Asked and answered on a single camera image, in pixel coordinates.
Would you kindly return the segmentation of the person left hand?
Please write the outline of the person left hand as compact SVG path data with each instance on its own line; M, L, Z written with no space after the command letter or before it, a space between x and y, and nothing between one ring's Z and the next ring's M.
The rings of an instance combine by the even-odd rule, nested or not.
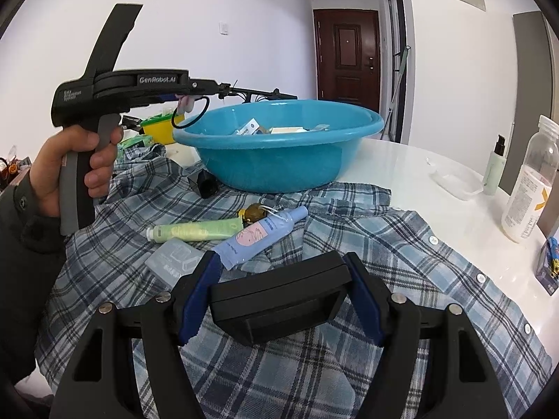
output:
M108 194L117 159L117 145L122 137L123 129L117 126L110 134L109 144L91 156L92 170L85 175L84 184L93 199ZM41 215L49 218L60 216L59 178L64 156L68 152L90 152L97 148L99 142L97 133L88 132L79 125L63 129L45 141L29 171L29 182Z

